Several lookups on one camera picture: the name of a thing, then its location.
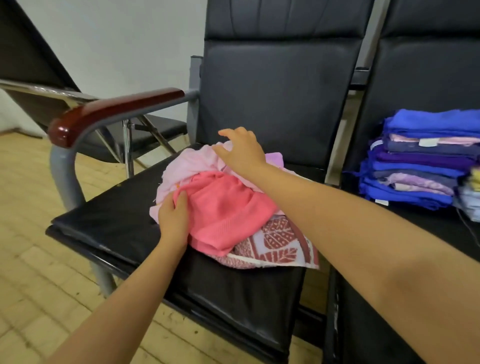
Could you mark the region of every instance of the red wooden armrest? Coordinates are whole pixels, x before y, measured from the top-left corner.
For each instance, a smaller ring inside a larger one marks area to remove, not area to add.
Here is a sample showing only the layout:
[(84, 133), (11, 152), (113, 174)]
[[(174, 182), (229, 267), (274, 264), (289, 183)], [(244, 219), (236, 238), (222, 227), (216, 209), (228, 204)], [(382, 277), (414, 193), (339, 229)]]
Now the red wooden armrest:
[(67, 111), (55, 119), (48, 128), (52, 144), (70, 148), (80, 134), (97, 121), (137, 109), (176, 100), (185, 93), (173, 87), (139, 94), (92, 101)]

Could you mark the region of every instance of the folding chair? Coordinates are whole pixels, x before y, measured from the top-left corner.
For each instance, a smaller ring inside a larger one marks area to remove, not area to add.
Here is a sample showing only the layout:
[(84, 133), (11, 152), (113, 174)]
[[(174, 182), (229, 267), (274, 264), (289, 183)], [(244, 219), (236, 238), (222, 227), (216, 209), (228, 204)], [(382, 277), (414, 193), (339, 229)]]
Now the folding chair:
[[(478, 1), (392, 0), (343, 170), (359, 170), (378, 124), (395, 110), (480, 109), (479, 35)], [(341, 188), (358, 193), (358, 179), (344, 173)], [(385, 208), (480, 261), (455, 208)], [(464, 220), (480, 236), (480, 225)], [(330, 333), (329, 352), (336, 363), (423, 362), (338, 272), (330, 288), (328, 316), (338, 317), (338, 330)]]
[[(221, 141), (219, 129), (245, 126), (265, 152), (283, 154), (286, 168), (323, 182), (371, 7), (369, 0), (210, 0), (204, 57), (192, 58), (189, 90), (94, 101), (50, 126), (51, 171), (69, 212), (47, 234), (93, 262), (105, 295), (115, 288), (111, 273), (127, 278), (159, 240), (148, 209), (177, 155), (85, 202), (75, 154), (99, 127), (183, 102), (191, 148)], [(314, 339), (323, 342), (324, 317), (299, 306), (304, 274), (301, 267), (235, 270), (189, 248), (164, 302), (260, 360), (286, 363), (297, 318), (318, 325)]]
[[(53, 118), (78, 105), (97, 100), (82, 94), (51, 48), (15, 0), (0, 3), (0, 88), (46, 131)], [(138, 115), (131, 123), (114, 123), (90, 133), (78, 152), (110, 163), (124, 163), (133, 175), (130, 160), (187, 133), (184, 122), (155, 115)], [(131, 138), (125, 154), (124, 135)]]

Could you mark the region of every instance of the white label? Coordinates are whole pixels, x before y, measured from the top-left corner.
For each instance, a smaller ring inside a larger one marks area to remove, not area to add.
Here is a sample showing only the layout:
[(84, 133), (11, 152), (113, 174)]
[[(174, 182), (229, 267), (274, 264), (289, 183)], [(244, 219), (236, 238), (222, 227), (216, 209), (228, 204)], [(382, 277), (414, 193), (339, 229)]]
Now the white label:
[(385, 200), (375, 200), (375, 203), (376, 204), (381, 204), (381, 205), (384, 205), (384, 206), (388, 206), (388, 201), (385, 201)]
[(370, 150), (373, 150), (376, 146), (379, 146), (380, 144), (383, 144), (384, 141), (382, 139), (377, 140), (376, 142), (373, 142), (372, 145), (370, 146)]
[(419, 146), (437, 146), (440, 138), (423, 138), (419, 141)]

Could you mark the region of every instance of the person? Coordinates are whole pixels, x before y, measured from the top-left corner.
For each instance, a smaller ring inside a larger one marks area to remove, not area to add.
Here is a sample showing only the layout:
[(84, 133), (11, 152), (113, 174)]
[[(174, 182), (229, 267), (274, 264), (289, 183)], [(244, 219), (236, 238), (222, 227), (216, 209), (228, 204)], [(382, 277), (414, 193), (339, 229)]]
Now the person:
[[(270, 196), (424, 361), (480, 360), (478, 262), (377, 204), (267, 164), (245, 128), (219, 134), (233, 149), (213, 146), (218, 156)], [(49, 364), (130, 362), (185, 252), (187, 200), (166, 198), (157, 247)]]

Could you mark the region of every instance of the tile floor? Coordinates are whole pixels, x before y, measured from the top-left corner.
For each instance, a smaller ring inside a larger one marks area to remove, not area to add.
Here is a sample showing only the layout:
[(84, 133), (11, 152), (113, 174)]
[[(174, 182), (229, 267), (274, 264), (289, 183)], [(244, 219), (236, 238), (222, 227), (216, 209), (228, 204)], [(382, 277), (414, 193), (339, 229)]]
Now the tile floor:
[[(0, 364), (41, 363), (103, 302), (86, 259), (44, 234), (64, 208), (48, 169), (47, 140), (0, 136)], [(79, 155), (87, 199), (124, 179), (122, 165)], [(324, 310), (328, 264), (309, 271), (302, 303)], [(321, 350), (294, 337), (291, 364)], [(253, 364), (250, 355), (161, 305), (134, 364)]]

